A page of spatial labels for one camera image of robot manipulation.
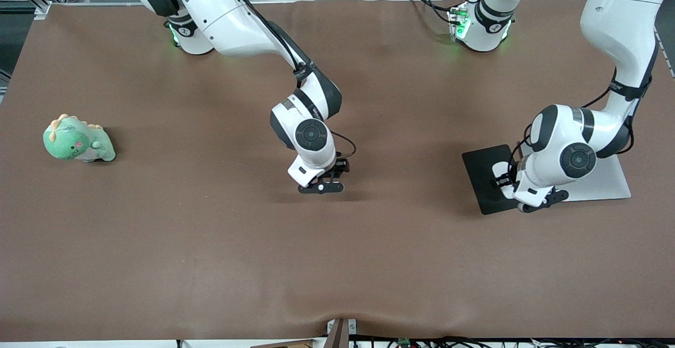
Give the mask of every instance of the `brown tabletop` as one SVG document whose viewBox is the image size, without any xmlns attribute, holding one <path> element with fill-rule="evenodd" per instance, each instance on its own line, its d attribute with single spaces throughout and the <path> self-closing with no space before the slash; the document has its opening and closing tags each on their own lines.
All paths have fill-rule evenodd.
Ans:
<svg viewBox="0 0 675 348">
<path fill-rule="evenodd" d="M 675 85 L 660 55 L 622 156 L 632 199 L 480 215 L 461 153 L 513 145 L 614 65 L 583 0 L 526 0 L 498 50 L 449 42 L 419 2 L 260 5 L 344 94 L 343 194 L 297 193 L 268 126 L 272 55 L 190 56 L 144 7 L 53 6 L 0 106 L 0 339 L 673 336 Z M 60 113 L 112 163 L 51 158 Z M 347 149 L 342 141 L 338 148 Z"/>
</svg>

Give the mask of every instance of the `round black joint cap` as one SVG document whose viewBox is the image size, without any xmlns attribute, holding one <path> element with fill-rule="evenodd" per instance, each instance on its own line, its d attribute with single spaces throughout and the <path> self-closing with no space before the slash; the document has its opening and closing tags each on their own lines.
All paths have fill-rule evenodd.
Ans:
<svg viewBox="0 0 675 348">
<path fill-rule="evenodd" d="M 296 141 L 302 149 L 319 151 L 326 146 L 328 129 L 317 119 L 304 120 L 296 128 Z"/>
<path fill-rule="evenodd" d="M 587 144 L 569 144 L 560 154 L 560 166 L 567 177 L 581 178 L 595 167 L 595 151 Z"/>
</svg>

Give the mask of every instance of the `green plush toy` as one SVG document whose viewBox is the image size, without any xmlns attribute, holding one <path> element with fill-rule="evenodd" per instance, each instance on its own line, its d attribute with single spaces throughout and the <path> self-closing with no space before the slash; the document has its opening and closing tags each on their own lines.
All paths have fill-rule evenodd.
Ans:
<svg viewBox="0 0 675 348">
<path fill-rule="evenodd" d="M 110 137 L 100 125 L 87 124 L 65 113 L 46 127 L 43 141 L 49 154 L 59 160 L 92 162 L 115 159 Z"/>
</svg>

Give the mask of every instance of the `brown table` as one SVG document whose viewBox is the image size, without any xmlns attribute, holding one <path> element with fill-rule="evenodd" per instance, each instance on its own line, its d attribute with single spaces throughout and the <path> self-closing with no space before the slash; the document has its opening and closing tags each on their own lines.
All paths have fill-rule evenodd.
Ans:
<svg viewBox="0 0 675 348">
<path fill-rule="evenodd" d="M 260 5 L 344 94 L 329 125 L 359 152 L 325 196 L 297 193 L 268 126 L 294 86 L 280 57 L 186 55 L 144 7 L 53 6 L 0 107 L 0 339 L 313 336 L 336 316 L 391 336 L 673 336 L 662 56 L 622 156 L 632 199 L 485 217 L 462 164 L 605 89 L 583 4 L 524 1 L 483 54 L 420 3 Z M 63 112 L 118 158 L 51 158 Z"/>
</svg>

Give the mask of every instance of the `stuffed dinosaur toy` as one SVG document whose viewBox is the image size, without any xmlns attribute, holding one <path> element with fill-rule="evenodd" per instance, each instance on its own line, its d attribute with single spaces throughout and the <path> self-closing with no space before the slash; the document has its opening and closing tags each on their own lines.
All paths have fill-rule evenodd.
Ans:
<svg viewBox="0 0 675 348">
<path fill-rule="evenodd" d="M 100 125 L 87 124 L 65 113 L 46 127 L 43 141 L 49 154 L 59 160 L 93 162 L 115 159 L 110 137 Z"/>
</svg>

